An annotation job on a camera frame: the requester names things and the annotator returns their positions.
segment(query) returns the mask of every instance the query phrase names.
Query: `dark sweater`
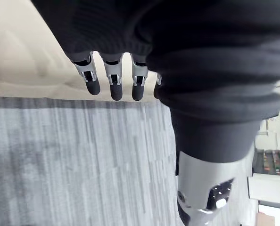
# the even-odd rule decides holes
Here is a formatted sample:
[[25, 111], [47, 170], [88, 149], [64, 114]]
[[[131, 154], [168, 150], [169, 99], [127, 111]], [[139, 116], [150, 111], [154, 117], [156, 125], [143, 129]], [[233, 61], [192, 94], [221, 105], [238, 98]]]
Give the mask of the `dark sweater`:
[[162, 75], [156, 95], [171, 109], [177, 153], [242, 159], [260, 121], [280, 110], [273, 92], [280, 80], [280, 0], [33, 3], [72, 61], [91, 50], [148, 56], [148, 68]]

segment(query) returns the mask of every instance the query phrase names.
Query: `black knit sleeve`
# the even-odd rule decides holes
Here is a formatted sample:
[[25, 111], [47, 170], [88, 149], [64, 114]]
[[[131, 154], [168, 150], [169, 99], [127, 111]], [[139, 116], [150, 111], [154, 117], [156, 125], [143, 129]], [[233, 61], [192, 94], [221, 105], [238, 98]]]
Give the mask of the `black knit sleeve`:
[[280, 1], [185, 2], [164, 1], [138, 27], [162, 76], [156, 95], [171, 109], [177, 153], [240, 160], [280, 110]]

